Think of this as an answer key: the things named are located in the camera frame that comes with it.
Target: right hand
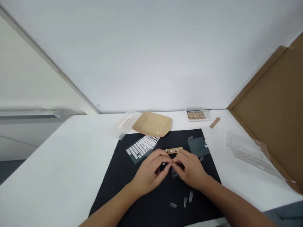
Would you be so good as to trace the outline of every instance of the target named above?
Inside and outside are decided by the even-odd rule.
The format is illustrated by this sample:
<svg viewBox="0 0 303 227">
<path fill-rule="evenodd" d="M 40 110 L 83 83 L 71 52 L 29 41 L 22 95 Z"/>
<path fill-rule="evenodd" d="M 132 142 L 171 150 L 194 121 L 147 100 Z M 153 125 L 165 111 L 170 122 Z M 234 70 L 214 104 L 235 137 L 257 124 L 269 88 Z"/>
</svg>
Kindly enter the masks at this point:
<svg viewBox="0 0 303 227">
<path fill-rule="evenodd" d="M 198 157 L 188 151 L 179 150 L 172 161 L 172 167 L 181 179 L 190 187 L 202 192 L 211 177 L 204 171 Z M 184 165 L 185 169 L 178 165 L 180 163 Z"/>
</svg>

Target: small plastic tray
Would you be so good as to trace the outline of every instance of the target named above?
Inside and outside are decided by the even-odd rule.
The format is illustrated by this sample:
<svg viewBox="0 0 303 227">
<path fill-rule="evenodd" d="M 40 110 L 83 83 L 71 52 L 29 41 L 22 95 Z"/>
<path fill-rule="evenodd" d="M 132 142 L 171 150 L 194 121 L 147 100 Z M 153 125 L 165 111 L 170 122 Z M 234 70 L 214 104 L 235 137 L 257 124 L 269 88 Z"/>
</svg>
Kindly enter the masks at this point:
<svg viewBox="0 0 303 227">
<path fill-rule="evenodd" d="M 227 131 L 226 146 L 232 150 L 236 158 L 285 180 L 270 162 L 265 143 L 229 130 Z"/>
<path fill-rule="evenodd" d="M 123 137 L 132 129 L 133 125 L 141 116 L 141 113 L 128 110 L 123 114 L 123 117 L 112 127 L 112 134 L 122 140 Z"/>
<path fill-rule="evenodd" d="M 211 121 L 210 111 L 209 110 L 203 110 L 202 108 L 185 108 L 185 114 L 186 114 L 186 119 L 188 121 L 191 121 L 191 122 Z"/>
</svg>

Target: forearm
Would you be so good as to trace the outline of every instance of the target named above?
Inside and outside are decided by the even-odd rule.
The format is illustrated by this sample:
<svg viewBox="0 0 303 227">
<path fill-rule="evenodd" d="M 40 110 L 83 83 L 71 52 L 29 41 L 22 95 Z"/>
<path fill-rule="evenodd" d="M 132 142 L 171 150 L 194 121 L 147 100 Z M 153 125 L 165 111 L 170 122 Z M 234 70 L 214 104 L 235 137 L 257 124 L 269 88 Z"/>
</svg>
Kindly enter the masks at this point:
<svg viewBox="0 0 303 227">
<path fill-rule="evenodd" d="M 127 210 L 139 199 L 127 184 L 117 195 L 98 209 L 80 227 L 117 226 Z"/>
<path fill-rule="evenodd" d="M 257 208 L 215 181 L 212 177 L 209 177 L 207 186 L 200 191 L 221 210 L 232 227 L 275 226 Z"/>
</svg>

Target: cardboard box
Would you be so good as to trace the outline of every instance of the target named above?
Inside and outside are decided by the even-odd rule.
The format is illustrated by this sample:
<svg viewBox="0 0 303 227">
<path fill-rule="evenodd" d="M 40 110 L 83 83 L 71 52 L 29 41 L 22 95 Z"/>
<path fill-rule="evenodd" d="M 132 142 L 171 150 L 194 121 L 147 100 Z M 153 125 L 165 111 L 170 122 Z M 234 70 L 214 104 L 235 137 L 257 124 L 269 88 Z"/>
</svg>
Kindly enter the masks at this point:
<svg viewBox="0 0 303 227">
<path fill-rule="evenodd" d="M 144 112 L 136 123 L 133 129 L 144 135 L 163 137 L 171 129 L 172 119 L 157 113 Z"/>
<path fill-rule="evenodd" d="M 303 195 L 303 33 L 279 46 L 227 109 Z"/>
</svg>

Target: hand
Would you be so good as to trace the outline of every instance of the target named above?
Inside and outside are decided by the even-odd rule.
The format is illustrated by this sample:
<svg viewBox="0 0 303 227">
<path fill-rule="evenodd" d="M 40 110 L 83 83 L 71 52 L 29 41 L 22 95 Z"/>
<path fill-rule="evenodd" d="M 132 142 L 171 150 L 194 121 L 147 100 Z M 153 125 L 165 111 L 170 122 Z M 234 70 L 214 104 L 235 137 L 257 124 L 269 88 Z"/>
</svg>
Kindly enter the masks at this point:
<svg viewBox="0 0 303 227">
<path fill-rule="evenodd" d="M 168 164 L 160 172 L 159 166 L 163 162 L 167 162 Z M 129 183 L 132 191 L 138 196 L 143 196 L 154 190 L 168 174 L 172 165 L 171 162 L 172 160 L 165 151 L 161 149 L 155 150 L 142 162 L 135 177 Z"/>
<path fill-rule="evenodd" d="M 178 165 L 180 163 L 184 165 L 185 169 Z M 172 167 L 186 184 L 200 192 L 209 181 L 210 176 L 204 171 L 198 157 L 188 151 L 179 150 L 173 159 Z"/>
</svg>

